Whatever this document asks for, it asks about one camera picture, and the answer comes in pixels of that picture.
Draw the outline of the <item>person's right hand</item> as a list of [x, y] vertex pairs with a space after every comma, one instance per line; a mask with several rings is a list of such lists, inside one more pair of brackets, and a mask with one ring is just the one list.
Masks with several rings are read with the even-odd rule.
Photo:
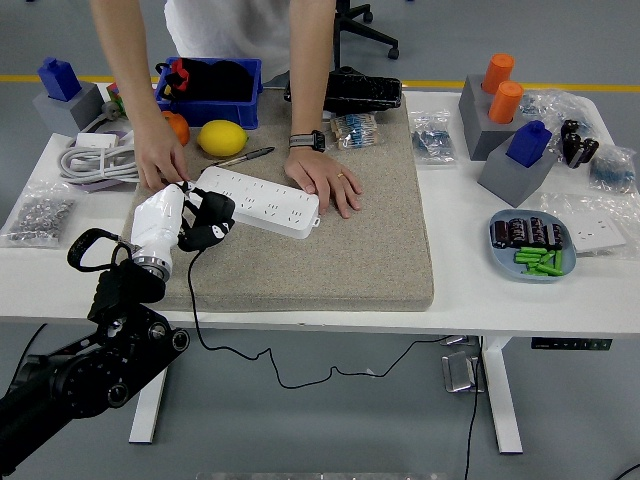
[[136, 127], [134, 151], [140, 184], [147, 190], [189, 180], [183, 145], [167, 123]]

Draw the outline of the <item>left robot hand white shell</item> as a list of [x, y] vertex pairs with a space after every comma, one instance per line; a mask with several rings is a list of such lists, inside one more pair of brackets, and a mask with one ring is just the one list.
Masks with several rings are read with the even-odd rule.
[[219, 244], [234, 225], [235, 202], [205, 191], [194, 183], [172, 183], [138, 205], [131, 241], [139, 249], [135, 258], [171, 261], [175, 247], [184, 252], [206, 250]]

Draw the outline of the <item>person's left hand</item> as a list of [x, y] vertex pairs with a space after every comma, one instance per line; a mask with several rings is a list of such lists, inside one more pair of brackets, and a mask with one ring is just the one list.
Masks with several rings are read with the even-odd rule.
[[357, 176], [329, 155], [310, 147], [294, 147], [285, 162], [285, 173], [302, 190], [319, 199], [319, 213], [324, 215], [334, 204], [343, 219], [361, 210], [363, 193]]

